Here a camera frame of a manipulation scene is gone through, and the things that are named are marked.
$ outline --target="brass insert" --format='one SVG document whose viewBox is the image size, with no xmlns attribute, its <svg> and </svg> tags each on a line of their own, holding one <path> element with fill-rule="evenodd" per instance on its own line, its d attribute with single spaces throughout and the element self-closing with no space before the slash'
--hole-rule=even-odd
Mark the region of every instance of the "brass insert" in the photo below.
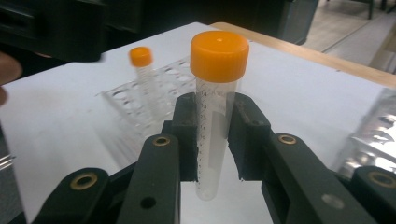
<svg viewBox="0 0 396 224">
<path fill-rule="evenodd" d="M 279 142 L 288 144 L 288 145 L 294 145 L 297 143 L 297 140 L 294 137 L 292 137 L 290 135 L 286 135 L 286 134 L 280 135 L 277 139 L 279 140 Z"/>
<path fill-rule="evenodd" d="M 170 142 L 171 142 L 171 140 L 169 138 L 160 136 L 160 137 L 155 138 L 152 143 L 156 147 L 163 147 L 163 146 L 168 145 Z"/>
<path fill-rule="evenodd" d="M 390 175 L 372 171 L 368 174 L 369 179 L 379 186 L 388 189 L 396 189 L 396 179 Z"/>
<path fill-rule="evenodd" d="M 98 176 L 93 173 L 84 173 L 76 176 L 70 183 L 70 188 L 75 190 L 84 190 L 92 187 L 98 181 Z"/>
</svg>

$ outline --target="orange cap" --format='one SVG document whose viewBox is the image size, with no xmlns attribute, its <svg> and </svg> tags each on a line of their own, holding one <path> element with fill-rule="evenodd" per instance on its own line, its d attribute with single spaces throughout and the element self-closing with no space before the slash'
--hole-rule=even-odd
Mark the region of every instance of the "orange cap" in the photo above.
<svg viewBox="0 0 396 224">
<path fill-rule="evenodd" d="M 152 63 L 151 50 L 147 47 L 138 47 L 129 51 L 131 64 L 136 67 L 145 67 Z"/>
<path fill-rule="evenodd" d="M 191 41 L 190 68 L 196 77 L 209 82 L 233 82 L 245 74 L 248 41 L 225 31 L 208 31 Z"/>
</svg>

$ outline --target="clear plastic tube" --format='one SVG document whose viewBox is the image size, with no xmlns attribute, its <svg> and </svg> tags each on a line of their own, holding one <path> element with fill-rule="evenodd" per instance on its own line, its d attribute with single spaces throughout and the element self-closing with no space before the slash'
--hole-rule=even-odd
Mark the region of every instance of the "clear plastic tube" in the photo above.
<svg viewBox="0 0 396 224">
<path fill-rule="evenodd" d="M 138 47 L 131 49 L 129 55 L 137 73 L 142 106 L 147 109 L 152 120 L 161 120 L 165 113 L 164 108 L 161 107 L 161 96 L 155 85 L 151 50 L 147 47 Z"/>
<path fill-rule="evenodd" d="M 136 73 L 143 106 L 148 109 L 154 120 L 160 120 L 163 117 L 163 108 L 160 104 L 160 94 L 155 86 L 152 65 L 136 67 Z"/>
<path fill-rule="evenodd" d="M 245 74 L 248 41 L 237 34 L 209 31 L 191 41 L 190 68 L 196 78 L 198 182 L 196 193 L 215 198 L 227 147 L 237 80 Z"/>
<path fill-rule="evenodd" d="M 199 198 L 213 199 L 219 186 L 224 151 L 233 110 L 236 81 L 213 83 L 197 78 Z"/>
</svg>

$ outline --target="person's finger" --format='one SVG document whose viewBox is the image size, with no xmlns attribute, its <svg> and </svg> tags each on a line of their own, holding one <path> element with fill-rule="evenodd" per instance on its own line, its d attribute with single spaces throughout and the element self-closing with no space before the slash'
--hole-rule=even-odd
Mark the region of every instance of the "person's finger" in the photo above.
<svg viewBox="0 0 396 224">
<path fill-rule="evenodd" d="M 21 64 L 11 56 L 0 52 L 0 85 L 17 79 L 21 74 Z"/>
<path fill-rule="evenodd" d="M 0 105 L 3 105 L 7 100 L 7 92 L 0 87 Z"/>
</svg>

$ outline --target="wooden table edge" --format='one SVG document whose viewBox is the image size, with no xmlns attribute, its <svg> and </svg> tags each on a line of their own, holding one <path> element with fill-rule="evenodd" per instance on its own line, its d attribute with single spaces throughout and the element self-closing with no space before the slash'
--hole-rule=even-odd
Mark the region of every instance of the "wooden table edge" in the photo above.
<svg viewBox="0 0 396 224">
<path fill-rule="evenodd" d="M 356 77 L 361 77 L 373 81 L 374 83 L 383 85 L 385 87 L 389 87 L 389 88 L 396 87 L 396 76 L 394 76 L 391 73 L 383 72 L 371 67 L 367 67 L 362 64 L 339 59 L 319 51 L 294 45 L 289 42 L 279 40 L 268 35 L 263 35 L 239 26 L 232 25 L 230 23 L 216 22 L 211 24 L 211 26 L 220 30 L 230 31 L 240 34 L 246 37 L 247 39 L 263 44 L 264 46 L 287 52 L 289 54 L 307 59 L 314 63 L 320 63 L 322 65 L 348 73 L 350 75 L 354 75 Z"/>
</svg>

